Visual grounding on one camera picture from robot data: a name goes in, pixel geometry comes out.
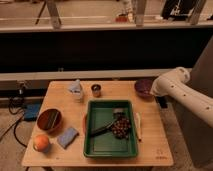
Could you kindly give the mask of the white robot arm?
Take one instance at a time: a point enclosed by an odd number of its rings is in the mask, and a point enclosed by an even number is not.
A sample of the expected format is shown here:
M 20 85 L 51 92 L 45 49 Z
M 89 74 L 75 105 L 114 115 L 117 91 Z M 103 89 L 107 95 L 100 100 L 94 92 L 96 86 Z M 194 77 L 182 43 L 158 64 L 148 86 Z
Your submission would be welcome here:
M 213 127 L 213 98 L 188 87 L 186 83 L 189 80 L 190 72 L 184 67 L 177 67 L 157 77 L 150 93 L 158 97 L 171 96 Z

